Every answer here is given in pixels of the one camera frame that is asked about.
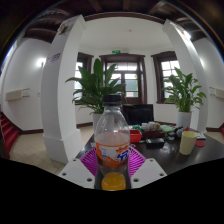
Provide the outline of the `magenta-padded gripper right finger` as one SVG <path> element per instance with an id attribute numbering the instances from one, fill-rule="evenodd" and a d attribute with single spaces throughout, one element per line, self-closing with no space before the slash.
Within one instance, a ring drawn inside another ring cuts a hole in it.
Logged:
<path id="1" fill-rule="evenodd" d="M 143 187 L 166 176 L 154 158 L 146 159 L 135 148 L 129 148 L 128 174 L 132 189 Z"/>

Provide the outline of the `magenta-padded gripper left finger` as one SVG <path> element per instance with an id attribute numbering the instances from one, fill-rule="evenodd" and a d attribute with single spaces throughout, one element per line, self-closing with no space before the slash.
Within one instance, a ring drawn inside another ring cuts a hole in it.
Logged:
<path id="1" fill-rule="evenodd" d="M 92 148 L 80 158 L 68 162 L 58 176 L 81 187 L 93 189 L 97 168 L 96 150 Z"/>

